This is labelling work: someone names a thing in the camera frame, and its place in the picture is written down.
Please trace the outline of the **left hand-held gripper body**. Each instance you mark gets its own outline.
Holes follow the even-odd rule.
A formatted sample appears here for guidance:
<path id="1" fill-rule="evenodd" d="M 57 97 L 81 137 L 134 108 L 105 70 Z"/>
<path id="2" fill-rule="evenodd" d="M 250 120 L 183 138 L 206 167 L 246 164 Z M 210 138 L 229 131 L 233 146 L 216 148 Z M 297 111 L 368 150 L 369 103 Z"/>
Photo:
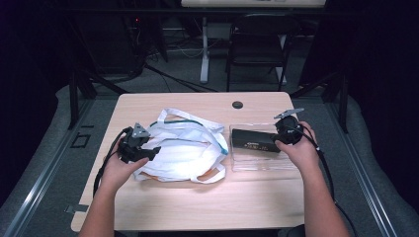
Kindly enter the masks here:
<path id="1" fill-rule="evenodd" d="M 136 123 L 126 129 L 126 136 L 120 141 L 118 153 L 125 163 L 136 162 L 150 157 L 150 151 L 142 149 L 150 137 L 150 133 L 140 124 Z"/>

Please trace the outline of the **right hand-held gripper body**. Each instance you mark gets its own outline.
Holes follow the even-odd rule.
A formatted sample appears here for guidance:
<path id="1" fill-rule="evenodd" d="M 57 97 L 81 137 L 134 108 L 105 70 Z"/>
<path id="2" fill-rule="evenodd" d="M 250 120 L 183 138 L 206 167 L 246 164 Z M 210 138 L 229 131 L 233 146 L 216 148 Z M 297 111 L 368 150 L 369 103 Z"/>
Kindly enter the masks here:
<path id="1" fill-rule="evenodd" d="M 273 135 L 274 141 L 281 141 L 284 144 L 296 144 L 303 135 L 303 127 L 300 125 L 294 114 L 300 113 L 303 108 L 286 110 L 275 116 L 277 133 Z"/>

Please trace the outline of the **white green orange tote bag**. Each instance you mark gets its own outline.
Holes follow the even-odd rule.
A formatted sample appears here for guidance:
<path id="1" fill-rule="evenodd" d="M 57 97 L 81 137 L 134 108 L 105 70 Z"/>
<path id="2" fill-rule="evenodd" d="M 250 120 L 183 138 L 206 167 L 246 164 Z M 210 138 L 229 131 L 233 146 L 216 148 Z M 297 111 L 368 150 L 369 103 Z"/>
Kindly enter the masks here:
<path id="1" fill-rule="evenodd" d="M 159 146 L 160 151 L 133 173 L 138 181 L 212 184 L 225 177 L 221 162 L 228 155 L 228 145 L 223 124 L 166 108 L 147 131 L 151 139 L 143 148 Z"/>

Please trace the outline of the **black rectangular box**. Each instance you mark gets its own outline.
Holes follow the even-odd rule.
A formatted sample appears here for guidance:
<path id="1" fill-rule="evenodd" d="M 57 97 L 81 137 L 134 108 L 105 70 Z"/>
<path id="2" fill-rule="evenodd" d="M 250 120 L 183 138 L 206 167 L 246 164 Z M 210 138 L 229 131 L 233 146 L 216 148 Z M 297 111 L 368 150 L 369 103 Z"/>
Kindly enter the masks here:
<path id="1" fill-rule="evenodd" d="M 273 133 L 234 128 L 230 133 L 230 137 L 233 147 L 280 152 L 280 149 L 272 139 Z"/>

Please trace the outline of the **clear plastic container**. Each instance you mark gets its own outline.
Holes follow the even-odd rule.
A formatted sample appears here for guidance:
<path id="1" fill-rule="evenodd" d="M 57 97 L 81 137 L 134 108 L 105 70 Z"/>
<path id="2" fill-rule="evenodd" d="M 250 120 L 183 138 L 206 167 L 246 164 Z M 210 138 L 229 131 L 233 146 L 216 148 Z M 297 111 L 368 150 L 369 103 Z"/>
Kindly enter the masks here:
<path id="1" fill-rule="evenodd" d="M 273 135 L 277 133 L 275 127 L 271 123 L 231 124 L 229 126 L 229 143 L 233 171 L 274 171 L 296 169 L 296 166 L 289 159 L 289 156 L 281 150 L 277 153 L 233 147 L 230 133 L 234 128 L 269 132 L 273 133 Z"/>

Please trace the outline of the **person's right hand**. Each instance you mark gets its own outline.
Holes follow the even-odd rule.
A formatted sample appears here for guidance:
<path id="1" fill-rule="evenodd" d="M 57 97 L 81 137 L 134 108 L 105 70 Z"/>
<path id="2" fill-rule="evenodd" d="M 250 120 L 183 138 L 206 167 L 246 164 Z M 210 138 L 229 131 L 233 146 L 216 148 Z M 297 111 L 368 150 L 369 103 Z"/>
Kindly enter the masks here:
<path id="1" fill-rule="evenodd" d="M 288 145 L 277 140 L 276 145 L 289 156 L 303 175 L 307 175 L 319 169 L 319 157 L 315 148 L 317 140 L 314 130 L 307 122 L 301 121 L 300 124 L 303 127 L 304 135 L 298 143 Z"/>

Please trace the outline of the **person's left hand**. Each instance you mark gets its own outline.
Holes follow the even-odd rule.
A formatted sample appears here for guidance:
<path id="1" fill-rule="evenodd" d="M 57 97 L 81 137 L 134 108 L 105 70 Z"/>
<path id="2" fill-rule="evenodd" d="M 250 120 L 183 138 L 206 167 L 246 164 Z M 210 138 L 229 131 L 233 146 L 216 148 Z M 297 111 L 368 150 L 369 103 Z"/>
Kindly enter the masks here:
<path id="1" fill-rule="evenodd" d="M 114 152 L 108 159 L 96 195 L 114 196 L 132 173 L 143 167 L 148 161 L 148 158 L 142 158 L 134 163 L 125 163 L 120 159 L 119 154 Z"/>

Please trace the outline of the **black metal stand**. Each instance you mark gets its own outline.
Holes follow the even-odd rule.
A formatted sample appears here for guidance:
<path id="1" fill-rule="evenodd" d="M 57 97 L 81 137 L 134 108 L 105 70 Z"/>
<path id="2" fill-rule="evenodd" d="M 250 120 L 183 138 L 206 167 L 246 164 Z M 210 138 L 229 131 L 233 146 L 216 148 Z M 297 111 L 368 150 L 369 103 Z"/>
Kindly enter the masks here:
<path id="1" fill-rule="evenodd" d="M 69 77 L 69 101 L 70 101 L 70 124 L 69 129 L 72 129 L 75 124 L 79 121 L 79 106 L 78 106 L 78 92 L 88 100 L 94 100 L 97 97 L 97 91 L 93 86 L 93 83 L 99 83 L 118 95 L 125 94 L 126 90 L 120 88 L 114 83 L 106 80 L 99 76 L 97 73 L 93 73 L 84 68 L 76 68 L 73 70 Z"/>
<path id="2" fill-rule="evenodd" d="M 332 103 L 339 97 L 338 123 L 341 129 L 347 133 L 347 107 L 348 107 L 348 86 L 349 81 L 343 72 L 332 72 L 329 75 L 310 83 L 297 91 L 291 93 L 291 98 L 299 98 L 315 88 L 325 84 L 326 87 L 321 95 L 324 103 Z"/>

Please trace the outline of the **grey tape piece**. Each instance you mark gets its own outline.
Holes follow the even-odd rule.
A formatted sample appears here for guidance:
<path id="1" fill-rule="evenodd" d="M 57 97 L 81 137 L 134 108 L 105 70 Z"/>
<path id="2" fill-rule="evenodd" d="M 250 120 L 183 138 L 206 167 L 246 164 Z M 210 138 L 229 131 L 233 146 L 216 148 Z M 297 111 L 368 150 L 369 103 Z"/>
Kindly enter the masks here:
<path id="1" fill-rule="evenodd" d="M 76 212 L 86 212 L 88 205 L 86 204 L 70 204 L 65 208 L 66 213 L 75 214 Z"/>

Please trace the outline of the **black folding chair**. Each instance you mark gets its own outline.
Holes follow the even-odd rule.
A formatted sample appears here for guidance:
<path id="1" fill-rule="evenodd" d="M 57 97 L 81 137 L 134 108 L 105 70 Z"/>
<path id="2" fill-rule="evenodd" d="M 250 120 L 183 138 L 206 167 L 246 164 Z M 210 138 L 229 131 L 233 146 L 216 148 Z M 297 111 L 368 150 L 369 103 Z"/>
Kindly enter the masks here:
<path id="1" fill-rule="evenodd" d="M 298 20 L 290 15 L 247 14 L 236 18 L 229 31 L 226 58 L 226 91 L 230 91 L 231 68 L 281 68 L 277 74 L 278 90 L 282 89 L 288 67 L 293 38 L 300 30 Z"/>

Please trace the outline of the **dark equipment cabinet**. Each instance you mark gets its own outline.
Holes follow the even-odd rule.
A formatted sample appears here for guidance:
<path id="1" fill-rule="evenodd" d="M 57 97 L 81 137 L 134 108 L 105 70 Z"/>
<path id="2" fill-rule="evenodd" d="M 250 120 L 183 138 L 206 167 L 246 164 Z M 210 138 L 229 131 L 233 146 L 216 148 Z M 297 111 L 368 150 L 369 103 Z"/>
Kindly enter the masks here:
<path id="1" fill-rule="evenodd" d="M 83 22 L 85 41 L 97 69 L 104 74 L 129 74 L 138 64 L 126 24 L 120 16 L 91 15 Z"/>

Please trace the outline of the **white desk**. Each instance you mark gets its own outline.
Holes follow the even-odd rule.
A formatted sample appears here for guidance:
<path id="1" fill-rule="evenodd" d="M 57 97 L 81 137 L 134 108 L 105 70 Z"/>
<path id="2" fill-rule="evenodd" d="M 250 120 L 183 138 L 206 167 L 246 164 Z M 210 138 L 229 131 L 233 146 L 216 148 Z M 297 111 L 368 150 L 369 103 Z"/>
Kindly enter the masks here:
<path id="1" fill-rule="evenodd" d="M 327 0 L 181 0 L 181 5 L 184 8 L 198 9 L 228 9 L 244 10 L 250 9 L 321 9 L 326 5 Z M 202 22 L 202 42 L 203 42 L 203 57 L 201 68 L 201 83 L 209 81 L 210 55 L 208 42 L 208 22 L 207 17 L 203 17 Z"/>

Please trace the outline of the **metal floor rail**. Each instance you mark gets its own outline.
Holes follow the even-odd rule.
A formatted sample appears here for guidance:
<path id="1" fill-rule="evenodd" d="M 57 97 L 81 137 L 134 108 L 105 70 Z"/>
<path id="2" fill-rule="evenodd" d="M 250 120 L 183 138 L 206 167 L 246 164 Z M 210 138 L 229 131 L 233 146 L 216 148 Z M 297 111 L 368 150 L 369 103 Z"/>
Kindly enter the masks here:
<path id="1" fill-rule="evenodd" d="M 337 105 L 335 103 L 327 103 L 325 107 L 329 116 L 333 120 L 333 125 L 335 126 L 339 137 L 342 139 L 347 151 L 349 152 L 349 164 L 354 172 L 355 178 L 357 179 L 363 193 L 363 197 L 365 198 L 369 210 L 374 217 L 381 236 L 398 237 L 394 224 L 390 220 L 389 212 L 385 209 L 384 202 L 378 195 L 372 176 L 366 169 L 365 159 L 361 155 L 360 150 L 353 139 L 353 134 L 345 132 L 338 121 Z"/>
<path id="2" fill-rule="evenodd" d="M 70 144 L 85 125 L 95 101 L 81 103 L 79 119 L 70 124 L 69 106 L 59 103 L 57 112 L 15 188 L 0 207 L 0 237 L 23 237 L 24 232 L 44 200 L 64 159 Z"/>

